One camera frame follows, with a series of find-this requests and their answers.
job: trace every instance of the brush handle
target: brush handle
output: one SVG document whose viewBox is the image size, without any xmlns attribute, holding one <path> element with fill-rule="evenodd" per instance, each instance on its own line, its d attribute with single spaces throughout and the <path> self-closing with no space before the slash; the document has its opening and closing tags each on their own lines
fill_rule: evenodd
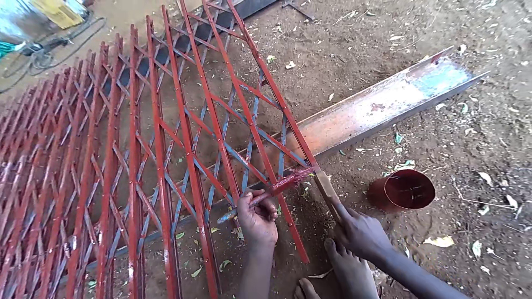
<svg viewBox="0 0 532 299">
<path fill-rule="evenodd" d="M 266 198 L 270 198 L 272 197 L 273 195 L 269 192 L 264 192 L 263 194 L 255 197 L 251 202 L 250 202 L 250 207 L 252 206 L 257 206 L 260 202 L 262 202 L 263 200 L 265 200 Z M 218 224 L 221 224 L 221 223 L 224 223 L 226 222 L 227 220 L 229 219 L 233 219 L 234 217 L 237 216 L 237 212 L 236 212 L 236 208 L 232 209 L 231 211 L 225 213 L 222 217 L 220 217 L 216 222 Z"/>
</svg>

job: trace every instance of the paint can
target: paint can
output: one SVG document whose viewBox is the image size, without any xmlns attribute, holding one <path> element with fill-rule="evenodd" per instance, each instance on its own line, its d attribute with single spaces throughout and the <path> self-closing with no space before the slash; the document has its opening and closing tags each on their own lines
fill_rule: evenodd
<svg viewBox="0 0 532 299">
<path fill-rule="evenodd" d="M 369 201 L 385 212 L 422 209 L 435 196 L 436 190 L 430 179 L 413 169 L 398 170 L 375 180 L 368 190 Z"/>
</svg>

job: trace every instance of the fallen leaf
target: fallen leaf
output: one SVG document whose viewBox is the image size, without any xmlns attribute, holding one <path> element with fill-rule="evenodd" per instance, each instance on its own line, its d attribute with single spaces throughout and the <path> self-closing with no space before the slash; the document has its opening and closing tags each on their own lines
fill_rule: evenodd
<svg viewBox="0 0 532 299">
<path fill-rule="evenodd" d="M 480 215 L 484 216 L 489 212 L 489 205 L 485 204 L 483 207 L 477 211 Z"/>
<path fill-rule="evenodd" d="M 289 69 L 293 69 L 293 68 L 295 68 L 295 67 L 296 67 L 296 64 L 295 64 L 292 60 L 290 60 L 290 62 L 289 62 L 287 65 L 285 65 L 285 68 L 286 68 L 287 70 L 289 70 Z"/>
<path fill-rule="evenodd" d="M 473 243 L 473 246 L 471 247 L 471 250 L 473 250 L 473 254 L 479 258 L 481 253 L 482 253 L 482 243 L 480 242 L 480 240 L 476 240 L 474 243 Z"/>
<path fill-rule="evenodd" d="M 220 267 L 218 268 L 218 270 L 220 270 L 220 273 L 223 272 L 223 269 L 227 266 L 227 264 L 232 264 L 232 262 L 229 260 L 225 260 L 220 264 Z"/>
<path fill-rule="evenodd" d="M 202 265 L 199 267 L 199 269 L 197 269 L 196 271 L 194 271 L 194 273 L 192 273 L 190 276 L 192 276 L 192 278 L 198 276 L 198 274 L 200 273 L 201 269 L 203 269 L 203 266 L 202 266 Z"/>
<path fill-rule="evenodd" d="M 473 128 L 466 129 L 466 130 L 465 130 L 465 134 L 467 135 L 467 134 L 469 134 L 469 133 L 477 134 L 478 132 L 475 131 L 475 129 L 473 129 Z"/>
<path fill-rule="evenodd" d="M 268 57 L 266 57 L 266 62 L 268 64 L 272 63 L 275 59 L 277 59 L 275 56 L 273 55 L 268 55 Z"/>
<path fill-rule="evenodd" d="M 445 105 L 444 103 L 437 104 L 436 107 L 435 107 L 436 111 L 440 110 L 441 108 L 443 108 L 445 106 L 447 106 L 447 105 Z"/>
<path fill-rule="evenodd" d="M 467 106 L 466 103 L 458 103 L 457 105 L 458 106 L 462 106 L 463 105 L 462 111 L 460 111 L 460 113 L 466 114 L 469 111 L 469 106 Z"/>
<path fill-rule="evenodd" d="M 401 134 L 399 134 L 399 133 L 395 133 L 395 143 L 396 143 L 396 144 L 401 143 L 401 142 L 403 141 L 403 139 L 404 139 L 404 137 L 401 136 Z"/>
<path fill-rule="evenodd" d="M 515 209 L 517 209 L 519 207 L 519 204 L 517 203 L 516 200 L 513 199 L 512 196 L 506 195 L 506 200 L 508 201 L 508 204 L 510 206 L 514 207 Z"/>
<path fill-rule="evenodd" d="M 466 51 L 466 48 L 467 48 L 467 46 L 464 45 L 464 44 L 458 46 L 458 54 L 460 54 L 460 55 L 464 54 L 464 52 Z"/>
<path fill-rule="evenodd" d="M 483 265 L 482 265 L 482 266 L 480 266 L 480 269 L 481 269 L 482 271 L 488 273 L 488 275 L 491 275 L 491 274 L 489 273 L 489 269 L 486 268 L 486 266 L 483 266 Z"/>
<path fill-rule="evenodd" d="M 490 187 L 493 187 L 493 181 L 492 181 L 492 178 L 489 176 L 489 174 L 485 173 L 485 172 L 479 172 L 478 175 L 483 178 L 486 183 L 488 183 L 488 185 Z"/>
<path fill-rule="evenodd" d="M 323 273 L 323 274 L 320 274 L 320 275 L 310 275 L 309 278 L 324 278 L 325 276 L 327 276 L 327 274 L 329 274 L 330 272 L 332 271 L 332 269 L 330 269 L 329 271 Z"/>
<path fill-rule="evenodd" d="M 423 244 L 431 244 L 438 247 L 450 247 L 454 245 L 453 238 L 451 236 L 445 236 L 445 237 L 437 237 L 435 240 L 432 240 L 432 238 L 428 238 L 425 241 L 423 241 Z"/>
<path fill-rule="evenodd" d="M 396 36 L 392 36 L 389 40 L 392 41 L 392 40 L 398 40 L 398 39 L 401 39 L 403 37 L 405 37 L 406 35 L 396 35 Z"/>
</svg>

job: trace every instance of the hand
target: hand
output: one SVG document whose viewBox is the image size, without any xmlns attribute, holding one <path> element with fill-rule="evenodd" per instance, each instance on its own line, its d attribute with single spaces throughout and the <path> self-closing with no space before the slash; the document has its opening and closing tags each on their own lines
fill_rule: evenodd
<svg viewBox="0 0 532 299">
<path fill-rule="evenodd" d="M 371 262 L 394 250 L 379 220 L 343 205 L 336 206 L 336 210 L 342 225 L 336 224 L 335 235 L 356 256 Z"/>
<path fill-rule="evenodd" d="M 272 199 L 267 198 L 257 206 L 250 206 L 252 199 L 263 193 L 264 190 L 255 190 L 238 200 L 238 222 L 244 239 L 251 246 L 275 246 L 277 242 L 277 210 Z"/>
</svg>

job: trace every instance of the toe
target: toe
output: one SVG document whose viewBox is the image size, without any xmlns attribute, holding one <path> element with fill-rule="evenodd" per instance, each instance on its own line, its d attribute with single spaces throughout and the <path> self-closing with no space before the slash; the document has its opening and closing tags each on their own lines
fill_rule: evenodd
<svg viewBox="0 0 532 299">
<path fill-rule="evenodd" d="M 294 293 L 294 299 L 305 299 L 305 295 L 303 294 L 303 290 L 300 286 L 296 286 L 296 292 Z"/>
<path fill-rule="evenodd" d="M 333 239 L 331 238 L 325 239 L 325 250 L 327 251 L 327 254 L 329 255 L 329 258 L 331 260 L 339 257 L 339 254 L 336 251 L 336 244 Z"/>
<path fill-rule="evenodd" d="M 341 256 L 346 256 L 346 255 L 347 255 L 347 251 L 345 251 L 345 247 L 341 244 L 341 242 L 339 242 L 338 240 L 336 240 L 335 243 L 336 243 L 336 251 L 337 251 Z"/>
<path fill-rule="evenodd" d="M 303 293 L 305 293 L 305 298 L 307 299 L 319 298 L 318 294 L 314 290 L 314 286 L 308 279 L 306 278 L 300 279 L 300 285 L 301 285 L 301 288 L 303 289 Z"/>
</svg>

